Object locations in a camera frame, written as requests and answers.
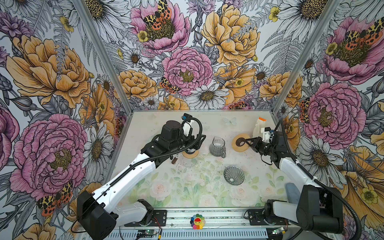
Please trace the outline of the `grey ribbed glass pitcher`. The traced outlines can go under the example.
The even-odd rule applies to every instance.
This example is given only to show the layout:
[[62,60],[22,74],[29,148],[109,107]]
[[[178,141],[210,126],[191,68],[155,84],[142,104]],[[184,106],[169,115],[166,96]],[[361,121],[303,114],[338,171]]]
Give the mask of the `grey ribbed glass pitcher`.
[[226,142],[220,137],[214,137],[209,147],[210,153],[215,157],[226,158]]

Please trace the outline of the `grey glass dripper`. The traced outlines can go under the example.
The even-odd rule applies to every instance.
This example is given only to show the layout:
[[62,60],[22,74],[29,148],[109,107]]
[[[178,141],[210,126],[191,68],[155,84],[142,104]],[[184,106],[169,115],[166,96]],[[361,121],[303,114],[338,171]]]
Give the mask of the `grey glass dripper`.
[[245,180],[245,173],[237,166],[228,166],[224,170],[224,179],[232,186],[239,186]]

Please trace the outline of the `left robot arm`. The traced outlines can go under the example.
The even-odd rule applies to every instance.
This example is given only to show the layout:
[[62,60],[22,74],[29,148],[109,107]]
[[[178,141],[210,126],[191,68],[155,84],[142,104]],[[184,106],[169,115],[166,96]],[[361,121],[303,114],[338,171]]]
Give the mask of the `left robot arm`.
[[93,240],[103,240],[115,227],[132,222],[147,225],[153,216],[153,207],[148,202],[138,200],[125,210],[118,210],[118,203],[164,161],[182,152],[195,153],[205,138],[202,123],[189,114],[182,116],[181,123],[167,121],[161,133],[122,172],[92,193],[79,194],[77,222],[84,232]]

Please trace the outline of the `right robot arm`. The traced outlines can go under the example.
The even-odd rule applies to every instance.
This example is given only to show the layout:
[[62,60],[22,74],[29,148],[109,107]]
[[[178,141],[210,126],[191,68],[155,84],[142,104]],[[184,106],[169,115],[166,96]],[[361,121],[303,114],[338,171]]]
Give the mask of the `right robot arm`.
[[299,201],[268,200],[265,203],[264,220],[272,224],[276,219],[294,223],[305,231],[340,234],[343,231],[343,203],[339,191],[322,186],[293,154],[285,132],[265,128],[263,135],[242,141],[262,157],[284,172],[300,192]]

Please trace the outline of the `orange white coffee bag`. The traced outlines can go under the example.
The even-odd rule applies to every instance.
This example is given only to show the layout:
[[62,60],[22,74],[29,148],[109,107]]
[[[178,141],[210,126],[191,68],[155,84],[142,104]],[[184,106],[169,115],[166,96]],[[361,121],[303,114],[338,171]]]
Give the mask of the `orange white coffee bag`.
[[267,120],[259,117],[253,130],[253,138],[262,137]]

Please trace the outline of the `colourful flower toy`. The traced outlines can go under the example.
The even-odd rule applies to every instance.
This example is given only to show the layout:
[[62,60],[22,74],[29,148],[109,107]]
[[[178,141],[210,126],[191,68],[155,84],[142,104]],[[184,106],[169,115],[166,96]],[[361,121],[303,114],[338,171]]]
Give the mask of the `colourful flower toy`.
[[205,223],[205,218],[201,214],[193,215],[190,218],[190,224],[194,230],[202,230],[205,226]]

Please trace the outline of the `green circuit board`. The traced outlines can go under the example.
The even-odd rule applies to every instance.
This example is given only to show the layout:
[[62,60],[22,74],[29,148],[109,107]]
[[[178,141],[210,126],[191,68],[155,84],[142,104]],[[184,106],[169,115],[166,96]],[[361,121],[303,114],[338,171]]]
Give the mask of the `green circuit board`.
[[157,237],[159,233],[159,231],[155,230],[138,230],[136,239]]

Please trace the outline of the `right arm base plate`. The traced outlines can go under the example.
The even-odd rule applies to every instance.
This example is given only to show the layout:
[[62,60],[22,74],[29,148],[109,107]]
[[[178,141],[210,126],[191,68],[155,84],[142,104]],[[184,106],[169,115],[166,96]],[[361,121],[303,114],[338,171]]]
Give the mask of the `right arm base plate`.
[[289,225],[289,221],[269,215],[268,217],[265,217],[264,214],[265,210],[258,208],[258,209],[249,209],[247,210],[247,219],[249,220],[249,223],[251,226],[286,226]]

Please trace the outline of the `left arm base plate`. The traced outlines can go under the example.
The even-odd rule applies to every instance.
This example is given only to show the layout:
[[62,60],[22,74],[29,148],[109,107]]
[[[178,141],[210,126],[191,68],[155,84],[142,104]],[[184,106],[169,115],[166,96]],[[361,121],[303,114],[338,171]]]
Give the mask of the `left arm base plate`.
[[140,222],[125,224],[125,227],[164,227],[167,221],[167,210],[153,210],[145,214]]

